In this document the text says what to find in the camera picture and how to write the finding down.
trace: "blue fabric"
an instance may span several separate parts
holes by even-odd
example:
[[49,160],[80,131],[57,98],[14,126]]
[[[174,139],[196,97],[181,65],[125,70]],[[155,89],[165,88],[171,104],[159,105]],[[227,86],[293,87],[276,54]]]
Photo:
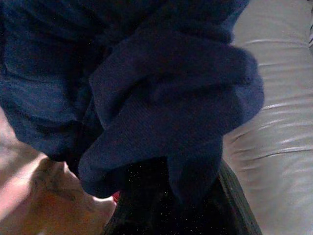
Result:
[[67,161],[92,195],[165,156],[176,197],[198,202],[223,135],[263,106],[256,60],[229,45],[248,0],[2,1],[0,105],[20,141]]

